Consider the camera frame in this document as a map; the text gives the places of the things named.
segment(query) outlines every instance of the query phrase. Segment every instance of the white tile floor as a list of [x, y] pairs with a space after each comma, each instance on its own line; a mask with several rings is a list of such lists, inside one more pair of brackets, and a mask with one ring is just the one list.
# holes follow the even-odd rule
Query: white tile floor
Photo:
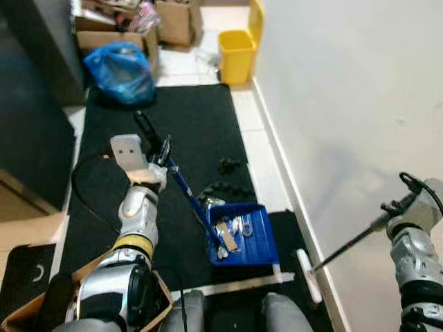
[[[218, 54], [217, 36], [223, 30], [245, 29], [248, 8], [241, 6], [203, 7], [201, 11], [204, 20], [204, 35], [200, 45], [191, 48], [165, 47], [160, 50], [161, 69], [158, 86], [218, 83], [215, 68]], [[258, 201], [266, 205], [268, 212], [292, 210], [271, 151], [269, 139], [264, 131], [263, 121], [255, 103], [251, 86], [245, 85], [232, 88], [231, 94]], [[76, 159], [80, 150], [85, 108], [69, 107], [65, 109], [65, 112], [75, 128], [75, 134], [78, 138], [75, 146]], [[57, 243], [51, 274], [53, 275], [58, 271], [69, 220], [66, 217], [66, 210], [56, 217], [48, 217], [47, 229], [39, 232], [39, 236], [34, 238], [14, 235], [17, 234], [14, 228], [18, 227], [19, 223], [10, 223], [11, 237], [8, 239], [10, 243], [8, 242], [7, 247], [0, 248], [0, 279], [3, 278], [9, 250], [14, 246], [25, 243]]]

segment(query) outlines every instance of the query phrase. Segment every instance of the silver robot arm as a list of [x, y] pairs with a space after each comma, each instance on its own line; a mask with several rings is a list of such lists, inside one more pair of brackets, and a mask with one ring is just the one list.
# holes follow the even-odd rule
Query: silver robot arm
[[[443, 201], [442, 181], [428, 179], [424, 184]], [[386, 228], [401, 294], [401, 332], [443, 331], [443, 267], [430, 238], [441, 218], [436, 200], [422, 189]]]
[[122, 228], [111, 252], [80, 287], [77, 318], [115, 322], [122, 331], [133, 331], [152, 318], [154, 276], [151, 261], [158, 243], [157, 194], [166, 186], [166, 168], [149, 163], [137, 135], [111, 139], [118, 165], [131, 187], [121, 203]]

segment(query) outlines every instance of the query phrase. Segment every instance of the black floor mat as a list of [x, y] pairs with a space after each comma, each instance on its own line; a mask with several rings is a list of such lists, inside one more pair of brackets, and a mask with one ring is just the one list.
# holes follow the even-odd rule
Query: black floor mat
[[49, 283], [55, 244], [19, 246], [8, 255], [0, 292], [0, 322], [42, 294]]
[[[161, 136], [172, 135], [172, 156], [195, 193], [215, 181], [253, 189], [227, 86], [159, 88], [155, 104], [146, 108], [145, 112]], [[103, 151], [109, 146], [112, 136], [122, 133], [138, 133], [142, 137], [130, 111], [109, 103], [97, 89], [92, 89], [80, 160]], [[238, 159], [242, 165], [232, 174], [221, 176], [217, 167], [223, 157]], [[173, 266], [179, 271], [184, 288], [272, 274], [269, 267], [212, 268], [204, 232], [173, 179], [169, 177], [168, 180], [166, 190], [159, 196], [159, 244], [154, 265]], [[97, 159], [85, 165], [78, 174], [78, 187], [98, 214], [119, 226], [117, 211], [124, 197], [127, 179], [114, 160]], [[102, 254], [116, 238], [81, 206], [74, 195], [69, 214], [62, 260], [62, 270], [65, 271], [75, 270]], [[172, 290], [178, 289], [179, 283], [173, 271], [164, 268], [161, 274]]]
[[265, 332], [261, 309], [262, 299], [268, 292], [283, 294], [292, 299], [305, 314], [313, 331], [333, 331], [325, 304], [321, 303], [316, 310], [312, 310], [297, 282], [285, 282], [206, 297], [205, 331]]

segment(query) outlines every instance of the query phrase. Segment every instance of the black cable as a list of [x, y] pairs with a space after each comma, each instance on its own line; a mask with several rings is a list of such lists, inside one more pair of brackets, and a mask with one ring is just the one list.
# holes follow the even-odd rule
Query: black cable
[[92, 156], [87, 156], [86, 158], [83, 158], [81, 161], [77, 162], [77, 165], [75, 165], [74, 170], [71, 174], [71, 186], [73, 193], [77, 196], [78, 200], [83, 204], [84, 208], [92, 214], [99, 222], [105, 224], [110, 230], [115, 232], [116, 234], [120, 234], [120, 230], [114, 228], [110, 222], [105, 221], [102, 217], [100, 217], [86, 202], [86, 200], [81, 195], [80, 191], [78, 190], [77, 186], [77, 175], [82, 166], [84, 166], [87, 162], [95, 159], [95, 158], [108, 158], [107, 154], [93, 154]]
[[403, 182], [405, 182], [405, 184], [409, 187], [410, 190], [411, 190], [410, 185], [418, 186], [422, 189], [425, 189], [428, 192], [428, 194], [431, 195], [431, 197], [433, 198], [433, 200], [437, 204], [437, 206], [440, 210], [440, 213], [443, 216], [443, 204], [442, 204], [441, 200], [438, 198], [437, 194], [427, 184], [425, 184], [425, 182], [423, 182], [422, 180], [420, 180], [420, 179], [418, 179], [406, 172], [400, 173], [400, 179]]
[[177, 280], [179, 280], [179, 287], [180, 287], [180, 302], [181, 302], [181, 319], [183, 320], [183, 328], [185, 329], [184, 332], [188, 332], [188, 318], [186, 316], [186, 310], [185, 310], [185, 297], [183, 296], [183, 283], [181, 282], [181, 276], [179, 274], [179, 271], [176, 270], [174, 266], [169, 265], [155, 265], [153, 270], [161, 270], [161, 269], [167, 269], [174, 272], [174, 274], [177, 276]]

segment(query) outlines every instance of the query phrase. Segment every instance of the blue plastic tray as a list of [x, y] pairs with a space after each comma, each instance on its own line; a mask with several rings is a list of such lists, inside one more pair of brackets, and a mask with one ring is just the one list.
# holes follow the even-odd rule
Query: blue plastic tray
[[232, 234], [232, 219], [242, 216], [251, 223], [253, 234], [244, 237], [238, 231], [234, 235], [239, 251], [230, 252], [227, 258], [218, 259], [217, 247], [207, 236], [210, 261], [214, 266], [265, 266], [278, 263], [277, 250], [266, 208], [256, 203], [215, 205], [206, 211], [208, 222], [215, 225], [224, 216], [229, 218], [226, 223]]

